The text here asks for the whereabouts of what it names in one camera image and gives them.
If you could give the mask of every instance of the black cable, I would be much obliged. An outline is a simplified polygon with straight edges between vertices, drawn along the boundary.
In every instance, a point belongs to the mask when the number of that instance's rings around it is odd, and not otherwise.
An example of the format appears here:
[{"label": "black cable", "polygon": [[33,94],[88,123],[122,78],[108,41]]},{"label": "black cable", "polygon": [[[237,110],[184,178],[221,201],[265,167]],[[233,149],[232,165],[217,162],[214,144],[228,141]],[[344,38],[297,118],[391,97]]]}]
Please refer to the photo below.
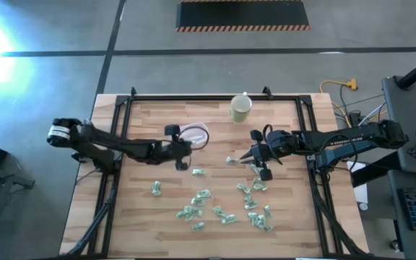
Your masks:
[{"label": "black cable", "polygon": [[380,116],[381,116],[381,109],[385,106],[386,102],[383,103],[383,105],[381,105],[380,109],[378,109],[378,122],[380,121]]},{"label": "black cable", "polygon": [[266,126],[264,126],[264,128],[263,128],[263,138],[264,138],[264,141],[266,142],[269,150],[271,151],[272,155],[274,156],[274,159],[277,160],[277,162],[281,165],[282,164],[282,161],[280,161],[280,159],[277,156],[277,154],[274,152],[274,150],[271,148],[271,146],[267,142],[267,137],[266,137],[266,131],[267,131],[267,129],[269,129],[269,132],[271,132],[271,131],[274,130],[270,124],[267,124]]},{"label": "black cable", "polygon": [[200,127],[200,126],[190,126],[190,127],[186,128],[186,129],[184,129],[183,131],[181,131],[181,132],[179,133],[179,136],[181,136],[183,132],[185,132],[185,131],[187,131],[187,130],[190,130],[190,129],[200,129],[200,130],[202,130],[203,132],[205,132],[205,133],[207,134],[207,141],[206,141],[206,142],[205,142],[205,143],[204,143],[201,147],[199,147],[199,148],[193,148],[192,150],[193,150],[193,151],[197,151],[197,150],[202,150],[203,148],[205,148],[205,147],[206,147],[206,145],[208,144],[208,141],[209,141],[209,133],[208,133],[208,131],[207,131],[206,129],[204,129],[203,127]]},{"label": "black cable", "polygon": [[[314,182],[315,182],[317,185],[319,185],[319,186],[323,186],[323,185],[324,185],[324,182],[322,182],[322,183],[318,183],[318,182],[317,182],[316,177],[317,177],[317,175],[315,174],[315,175],[314,175]],[[326,172],[326,177],[327,177],[326,183],[330,183],[330,179],[332,178],[332,176],[330,175],[330,173],[329,173],[328,171]]]},{"label": "black cable", "polygon": [[347,112],[346,102],[345,102],[345,99],[343,98],[343,87],[344,85],[341,85],[341,87],[339,88],[339,98],[341,98],[341,102],[343,103],[344,112],[346,113],[346,116],[349,116],[349,113]]},{"label": "black cable", "polygon": [[99,170],[98,170],[98,169],[91,170],[89,173],[87,173],[86,175],[84,175],[84,176],[82,176],[81,178],[79,178],[79,179],[77,180],[77,182],[75,183],[75,185],[77,185],[77,184],[79,183],[79,181],[80,181],[80,180],[82,180],[82,179],[84,179],[84,178],[88,177],[89,175],[91,175],[91,174],[93,174],[93,173],[98,173],[98,172],[99,172]]},{"label": "black cable", "polygon": [[266,144],[267,144],[267,136],[266,136],[267,129],[269,129],[269,133],[273,131],[273,128],[270,124],[267,124],[266,126],[264,126],[264,128],[263,128],[263,138],[264,138],[264,142],[266,142]]},{"label": "black cable", "polygon": [[374,98],[378,98],[378,97],[381,97],[381,96],[384,96],[384,94],[376,95],[376,96],[373,96],[373,97],[368,97],[368,98],[365,98],[365,99],[362,99],[362,100],[359,100],[359,101],[356,101],[356,102],[353,102],[353,103],[346,104],[346,107],[348,107],[350,105],[358,104],[358,103],[361,103],[361,102],[364,102],[364,101],[367,101],[367,100],[371,100],[371,99],[374,99]]},{"label": "black cable", "polygon": [[306,144],[306,142],[304,142],[304,140],[303,139],[301,139],[300,137],[298,137],[298,136],[294,136],[294,135],[292,135],[292,134],[288,134],[287,135],[288,137],[293,137],[295,140],[297,140],[298,142],[300,142],[300,143],[302,143],[302,144],[304,144],[304,146],[306,147],[306,148],[308,148],[308,150],[309,151],[311,151],[311,154],[313,154],[313,155],[315,155],[316,154],[316,151],[314,151],[310,146],[309,146],[309,144]]},{"label": "black cable", "polygon": [[334,115],[339,116],[340,118],[344,118],[344,116],[338,114],[337,112],[334,112]]},{"label": "black cable", "polygon": [[358,162],[358,154],[357,154],[357,148],[355,147],[355,144],[354,144],[353,140],[351,138],[349,138],[346,134],[335,134],[334,136],[329,137],[327,140],[325,140],[324,144],[322,145],[321,150],[317,153],[317,155],[320,155],[325,150],[326,144],[329,143],[330,140],[332,140],[335,137],[344,137],[344,138],[346,138],[350,142],[350,144],[352,145],[352,148],[354,149],[354,153],[355,153],[354,154],[354,157],[355,157],[354,158],[354,163],[351,165],[351,168],[350,168],[350,172],[352,172],[352,169],[354,168],[355,164]]},{"label": "black cable", "polygon": [[191,164],[192,164],[192,155],[189,155],[188,156],[188,165],[187,165],[187,168],[191,167]]}]

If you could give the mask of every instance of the bolt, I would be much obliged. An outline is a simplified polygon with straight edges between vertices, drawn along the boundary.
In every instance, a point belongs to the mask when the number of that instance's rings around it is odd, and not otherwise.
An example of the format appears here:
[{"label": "bolt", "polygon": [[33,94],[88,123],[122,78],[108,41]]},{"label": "bolt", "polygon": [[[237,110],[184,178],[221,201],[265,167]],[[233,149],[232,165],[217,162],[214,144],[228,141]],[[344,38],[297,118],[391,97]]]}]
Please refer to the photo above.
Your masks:
[{"label": "bolt", "polygon": [[365,203],[360,203],[359,204],[359,209],[362,210],[362,211],[365,211],[365,210],[368,209],[368,205],[365,204]]}]

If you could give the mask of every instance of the concrete floor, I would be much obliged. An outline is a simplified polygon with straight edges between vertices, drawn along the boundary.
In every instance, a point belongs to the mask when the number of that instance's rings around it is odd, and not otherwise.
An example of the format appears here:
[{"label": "concrete floor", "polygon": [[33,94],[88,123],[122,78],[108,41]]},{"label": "concrete floor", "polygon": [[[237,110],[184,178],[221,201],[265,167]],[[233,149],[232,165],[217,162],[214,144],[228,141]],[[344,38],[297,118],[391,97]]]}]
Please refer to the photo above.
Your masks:
[{"label": "concrete floor", "polygon": [[[128,1],[117,50],[179,48],[416,47],[416,1],[303,0],[310,32],[176,33],[176,0]],[[0,0],[0,51],[104,51],[118,0]],[[71,151],[46,143],[54,117],[89,118],[104,57],[0,58],[0,148],[36,180],[14,195],[0,223],[0,259],[36,259],[59,251],[78,164]],[[105,93],[318,92],[325,79],[356,78],[347,103],[382,94],[381,78],[405,74],[416,53],[113,57]],[[340,103],[339,87],[325,87]],[[369,113],[378,97],[348,109]],[[373,161],[386,151],[360,160]],[[369,197],[377,197],[370,189]],[[362,214],[370,251],[387,247],[389,221]]]}]

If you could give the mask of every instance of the black metal frame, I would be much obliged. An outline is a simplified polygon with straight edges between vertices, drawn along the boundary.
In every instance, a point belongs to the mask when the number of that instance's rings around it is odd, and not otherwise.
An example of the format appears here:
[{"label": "black metal frame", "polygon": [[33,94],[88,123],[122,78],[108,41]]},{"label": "black metal frame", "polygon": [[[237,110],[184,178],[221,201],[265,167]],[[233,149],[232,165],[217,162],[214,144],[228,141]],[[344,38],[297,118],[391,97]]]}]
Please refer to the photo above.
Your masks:
[{"label": "black metal frame", "polygon": [[[300,125],[300,130],[301,131],[306,131],[306,122],[305,122],[305,118],[304,118],[304,113],[303,113],[303,106],[305,105],[307,110],[308,110],[308,116],[309,116],[309,121],[310,121],[310,125],[311,125],[311,130],[312,131],[317,131],[317,123],[316,123],[316,117],[314,115],[314,111],[313,111],[313,104],[312,104],[312,99],[310,95],[272,95],[269,88],[265,87],[263,90],[263,93],[265,93],[265,95],[250,95],[249,97],[252,100],[283,100],[283,101],[293,101],[296,104],[296,110],[297,110],[297,114],[298,114],[298,123]],[[126,138],[127,135],[127,129],[128,129],[128,125],[129,125],[129,119],[131,117],[131,104],[133,101],[155,101],[155,100],[159,100],[159,101],[172,101],[172,100],[231,100],[234,97],[234,95],[136,95],[136,91],[133,88],[131,91],[131,95],[119,95],[116,97],[116,103],[115,103],[115,110],[113,112],[113,119],[112,119],[112,126],[110,128],[110,132],[112,134],[116,133],[116,128],[118,125],[118,117],[120,114],[120,110],[122,108],[123,105],[126,105],[126,110],[125,110],[125,116],[124,116],[124,120],[123,120],[123,128],[122,128],[122,132],[121,132],[121,138]],[[311,161],[310,158],[306,158],[306,165],[308,167],[308,176],[309,176],[309,181],[310,181],[310,185],[311,185],[311,193],[313,198],[316,196],[316,194],[314,194],[318,189],[317,189],[317,183],[315,182],[315,171],[313,170],[313,164],[315,163],[315,161]],[[121,174],[121,165],[122,165],[122,158],[120,159],[120,161],[118,162],[119,164],[119,169],[113,174],[113,184],[114,186],[116,186],[116,194],[118,194],[118,184],[120,181],[120,174]],[[324,198],[325,198],[325,202],[327,207],[329,208],[329,211],[331,212],[331,214],[333,216],[335,216],[335,211],[334,211],[334,205],[333,205],[333,199],[332,199],[332,193],[330,191],[330,185],[327,179],[327,174],[326,173],[320,173],[321,177],[322,177],[322,181],[323,181],[323,190],[324,190]],[[107,180],[108,180],[108,175],[104,174],[102,176],[102,179],[100,181],[100,187],[99,187],[99,192],[97,195],[97,204],[96,204],[96,209],[95,209],[95,216],[98,214],[99,210],[101,209],[101,207],[103,206],[104,203],[104,199],[105,199],[105,190],[106,190],[106,186],[107,186]],[[109,249],[109,245],[110,245],[110,239],[111,239],[111,231],[112,231],[112,227],[113,227],[113,214],[114,214],[114,210],[115,210],[115,203],[116,203],[116,196],[115,199],[113,200],[113,203],[110,207],[110,210],[108,212],[108,216],[107,216],[107,220],[106,220],[106,224],[105,224],[105,232],[104,232],[104,239],[103,239],[103,245],[101,248],[101,252],[100,253],[95,253],[95,247],[96,247],[96,242],[97,242],[97,232],[95,234],[93,234],[90,242],[89,242],[89,246],[87,249],[87,255],[86,256],[81,256],[81,259],[85,258],[85,259],[104,259],[108,257],[108,249]],[[328,245],[328,241],[326,239],[326,231],[325,231],[325,227],[324,227],[324,220],[322,217],[322,212],[321,210],[316,206],[316,204],[314,203],[314,210],[316,212],[316,221],[317,221],[317,229],[318,229],[318,234],[319,234],[319,239],[320,239],[320,244],[321,244],[321,250],[322,250],[322,254],[323,256],[329,256],[330,253],[329,252],[329,245]],[[342,244],[341,244],[341,240],[338,238],[337,233],[335,232],[334,228],[331,227],[331,231],[332,231],[332,235],[333,235],[333,240],[334,240],[334,245],[335,245],[335,251],[336,251],[336,255],[334,254],[334,256],[343,256],[343,257],[347,257],[348,255],[343,255],[343,251],[342,251]]]}]

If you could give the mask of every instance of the desk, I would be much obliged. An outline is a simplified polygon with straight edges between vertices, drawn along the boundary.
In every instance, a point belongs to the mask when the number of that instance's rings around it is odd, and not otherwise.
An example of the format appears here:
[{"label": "desk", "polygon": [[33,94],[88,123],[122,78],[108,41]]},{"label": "desk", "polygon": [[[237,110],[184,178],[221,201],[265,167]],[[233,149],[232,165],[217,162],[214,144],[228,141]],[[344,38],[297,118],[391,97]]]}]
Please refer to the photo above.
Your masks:
[{"label": "desk", "polygon": [[416,260],[416,231],[410,230],[408,220],[402,209],[399,197],[397,196],[398,189],[416,188],[416,173],[390,170],[388,172],[388,178],[394,198],[399,236],[404,247],[405,258]]},{"label": "desk", "polygon": [[383,79],[382,83],[389,117],[401,124],[410,139],[409,143],[397,150],[399,164],[402,170],[416,173],[416,159],[407,154],[410,149],[416,149],[416,83],[409,91],[397,87],[394,78]]},{"label": "desk", "polygon": [[[316,122],[320,131],[333,131],[337,124],[328,94],[312,94]],[[97,97],[92,122],[104,131],[111,127],[116,95]],[[293,102],[254,101],[247,122],[232,123],[230,101],[134,101],[128,138],[162,139],[166,124],[205,123],[210,132],[209,144],[192,154],[191,168],[176,171],[174,163],[158,166],[139,164],[129,158],[123,162],[116,210],[113,219],[109,257],[116,258],[238,258],[321,256],[319,235],[304,157],[283,158],[283,166],[271,163],[274,180],[267,191],[252,191],[262,207],[270,205],[274,226],[265,233],[251,226],[243,209],[243,195],[238,183],[251,186],[256,176],[245,165],[226,165],[227,156],[239,158],[253,144],[249,131],[272,124],[275,129],[298,130]],[[81,165],[78,178],[93,166]],[[192,168],[203,168],[205,177],[191,175]],[[153,197],[154,181],[161,181],[162,196]],[[66,221],[60,253],[67,252],[81,238],[91,223],[100,182],[92,174],[75,187]],[[331,191],[337,219],[348,235],[368,251],[362,222],[347,171],[331,174]],[[190,222],[176,219],[176,213],[190,204],[197,190],[211,189],[212,198],[203,207],[203,217]],[[227,214],[236,214],[237,223],[221,225],[212,212],[220,205]],[[205,221],[200,232],[191,225]],[[332,244],[326,225],[329,244]],[[101,247],[98,236],[97,250]]]}]

